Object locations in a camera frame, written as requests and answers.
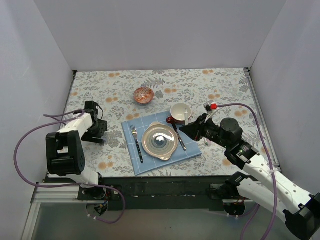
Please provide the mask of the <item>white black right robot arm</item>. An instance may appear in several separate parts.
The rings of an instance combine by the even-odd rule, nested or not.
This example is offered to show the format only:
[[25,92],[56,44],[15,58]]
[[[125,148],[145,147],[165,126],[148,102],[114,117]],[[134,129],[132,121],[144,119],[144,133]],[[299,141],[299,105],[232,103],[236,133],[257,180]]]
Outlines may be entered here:
[[207,116],[204,113],[195,122],[180,127],[180,131],[196,142],[206,138],[224,147],[229,162],[261,183],[255,184],[236,173],[234,181],[226,183],[227,195],[232,199],[242,195],[270,211],[277,210],[294,236],[309,240],[320,228],[320,195],[311,194],[272,170],[259,151],[243,140],[243,129],[237,120],[228,117],[216,125]]

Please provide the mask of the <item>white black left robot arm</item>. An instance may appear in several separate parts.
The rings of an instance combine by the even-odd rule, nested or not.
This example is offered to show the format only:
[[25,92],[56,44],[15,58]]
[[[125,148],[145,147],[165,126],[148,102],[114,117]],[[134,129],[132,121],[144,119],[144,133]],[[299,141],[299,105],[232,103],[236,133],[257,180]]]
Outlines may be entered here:
[[108,122],[99,118],[102,108],[95,101],[86,101],[84,111],[74,113],[70,121],[57,132],[45,138],[47,170],[51,175],[67,177],[80,184],[85,194],[95,200],[107,195],[106,187],[99,183],[101,175],[86,166],[82,142],[103,145]]

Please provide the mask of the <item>silver patterned knife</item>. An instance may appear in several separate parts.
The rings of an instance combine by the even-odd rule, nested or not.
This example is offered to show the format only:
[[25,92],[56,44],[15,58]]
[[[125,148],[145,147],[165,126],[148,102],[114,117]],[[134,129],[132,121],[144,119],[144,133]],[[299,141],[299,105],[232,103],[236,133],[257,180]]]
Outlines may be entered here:
[[174,123],[172,123],[171,125],[172,125],[174,131],[175,131],[176,134],[177,134],[177,137],[178,137],[178,140],[179,140],[179,142],[180,142],[180,145],[182,146],[183,150],[186,151],[187,148],[186,148],[186,146],[185,146],[185,144],[184,144],[184,142],[183,142],[183,140],[182,140],[182,138],[181,138],[181,136],[180,136],[180,134],[179,134],[179,132],[178,132],[177,126],[176,126]]

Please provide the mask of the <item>red white cup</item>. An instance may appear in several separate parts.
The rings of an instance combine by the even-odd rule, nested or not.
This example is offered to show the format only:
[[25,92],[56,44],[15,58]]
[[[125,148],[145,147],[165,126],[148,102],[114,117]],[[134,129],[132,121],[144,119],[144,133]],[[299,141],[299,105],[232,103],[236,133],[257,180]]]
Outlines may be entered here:
[[185,109],[188,111],[188,120],[192,116],[191,108],[185,103],[177,103],[170,109],[170,116],[166,119],[168,124],[185,124]]

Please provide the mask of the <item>cream grey plate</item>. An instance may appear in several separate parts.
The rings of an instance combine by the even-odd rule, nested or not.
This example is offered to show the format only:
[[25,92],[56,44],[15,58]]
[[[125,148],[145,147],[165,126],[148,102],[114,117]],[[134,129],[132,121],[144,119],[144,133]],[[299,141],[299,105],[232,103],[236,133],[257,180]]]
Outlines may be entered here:
[[153,122],[145,130],[141,143],[148,155],[161,161],[168,161],[176,151],[179,140],[171,127],[160,122]]

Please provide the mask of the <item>silver fork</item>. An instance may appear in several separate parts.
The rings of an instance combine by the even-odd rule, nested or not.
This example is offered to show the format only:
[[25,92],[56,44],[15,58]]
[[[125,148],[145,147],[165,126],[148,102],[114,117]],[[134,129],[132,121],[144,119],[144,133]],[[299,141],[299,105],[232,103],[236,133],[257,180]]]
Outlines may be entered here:
[[138,151],[139,160],[143,164],[144,163],[144,159],[143,159],[143,156],[142,156],[142,153],[141,153],[141,149],[140,149],[140,145],[139,145],[139,142],[138,142],[137,129],[136,129],[136,127],[134,125],[131,125],[130,126],[130,130],[131,130],[132,136],[133,136],[134,141],[135,141],[135,145],[136,145],[136,148],[137,148],[137,151]]

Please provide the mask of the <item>floral patterned tablecloth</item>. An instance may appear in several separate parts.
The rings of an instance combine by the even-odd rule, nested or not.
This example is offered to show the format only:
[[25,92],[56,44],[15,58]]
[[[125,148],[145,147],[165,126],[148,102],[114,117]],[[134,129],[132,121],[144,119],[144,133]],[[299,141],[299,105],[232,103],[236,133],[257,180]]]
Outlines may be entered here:
[[[140,87],[153,90],[150,103],[134,100],[134,92]],[[108,122],[106,142],[83,143],[86,166],[104,177],[133,177],[122,123],[170,111],[177,103],[190,106],[194,121],[205,112],[204,103],[210,100],[220,106],[213,116],[216,124],[227,117],[236,119],[243,129],[243,138],[278,165],[264,125],[254,120],[259,115],[257,99],[242,68],[78,72],[66,111],[82,109],[86,101],[97,102]]]

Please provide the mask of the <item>red patterned bowl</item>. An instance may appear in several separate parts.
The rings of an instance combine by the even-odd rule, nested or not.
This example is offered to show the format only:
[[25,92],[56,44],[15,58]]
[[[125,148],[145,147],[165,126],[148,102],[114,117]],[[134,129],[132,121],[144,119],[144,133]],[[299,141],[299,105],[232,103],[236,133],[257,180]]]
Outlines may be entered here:
[[148,104],[154,98],[154,91],[149,87],[139,87],[133,93],[133,99],[139,104]]

